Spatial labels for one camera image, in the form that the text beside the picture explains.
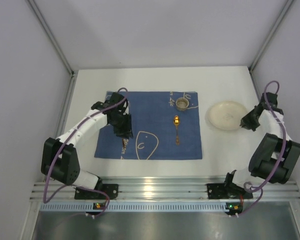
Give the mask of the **white paper plate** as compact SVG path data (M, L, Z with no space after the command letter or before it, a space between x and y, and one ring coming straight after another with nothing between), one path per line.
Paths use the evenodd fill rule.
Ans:
M219 130L236 131L241 127L241 119L247 113L246 107L239 102L220 101L207 110L206 117Z

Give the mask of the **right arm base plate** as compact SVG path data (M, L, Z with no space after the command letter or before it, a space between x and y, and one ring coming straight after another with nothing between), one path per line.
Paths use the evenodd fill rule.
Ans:
M253 194L246 192L243 188L237 186L228 186L224 183L208 183L207 195L209 200L230 200L240 199L250 200L253 198Z

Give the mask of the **copper fork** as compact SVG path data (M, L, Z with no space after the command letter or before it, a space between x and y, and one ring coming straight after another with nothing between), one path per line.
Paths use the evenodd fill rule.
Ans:
M126 151L125 139L122 138L122 151L121 151L121 154L124 154L125 151Z

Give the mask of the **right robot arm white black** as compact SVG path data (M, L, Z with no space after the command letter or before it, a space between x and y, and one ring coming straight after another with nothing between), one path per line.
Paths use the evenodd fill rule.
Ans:
M287 134L284 113L278 108L277 98L275 93L263 93L258 105L240 120L241 128L252 131L261 128L264 136L248 167L227 173L224 187L234 195L246 193L248 186L245 183L252 178L285 184L300 157L300 143Z

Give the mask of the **copper spoon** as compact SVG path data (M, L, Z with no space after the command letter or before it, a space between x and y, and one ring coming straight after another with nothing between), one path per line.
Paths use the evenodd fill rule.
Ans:
M180 145L180 138L179 138L179 132L178 132L178 129L179 129L179 125L180 125L180 118L178 115L175 115L174 118L173 118L173 124L175 126L175 130L176 130L176 139L175 139L175 143L177 146Z

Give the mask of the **small beige cup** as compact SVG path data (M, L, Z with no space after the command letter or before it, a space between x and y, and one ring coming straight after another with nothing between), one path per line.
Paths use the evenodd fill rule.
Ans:
M185 97L180 97L175 101L175 106L178 111L186 111L189 107L189 100Z

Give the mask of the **blue cloth placemat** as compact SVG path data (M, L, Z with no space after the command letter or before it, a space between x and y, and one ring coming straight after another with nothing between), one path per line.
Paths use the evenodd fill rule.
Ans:
M199 160L203 157L198 93L179 91L130 91L127 96L131 113L133 138L125 139L114 134L111 125L99 131L95 158L113 160ZM186 98L189 106L178 111L176 100ZM176 145L174 116L179 116Z

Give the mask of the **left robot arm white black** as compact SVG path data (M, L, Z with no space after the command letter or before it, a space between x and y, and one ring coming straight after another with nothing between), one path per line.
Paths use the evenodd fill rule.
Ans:
M118 91L113 92L105 102L94 103L87 115L66 133L57 138L50 137L44 142L41 173L66 186L96 190L102 180L80 167L77 150L95 133L109 125L117 137L133 137L129 102Z

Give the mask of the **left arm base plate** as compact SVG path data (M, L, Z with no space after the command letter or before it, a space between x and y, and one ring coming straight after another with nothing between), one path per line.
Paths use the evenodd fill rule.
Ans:
M99 189L91 190L77 187L75 189L75 200L113 200L118 196L119 185L114 183L103 183Z

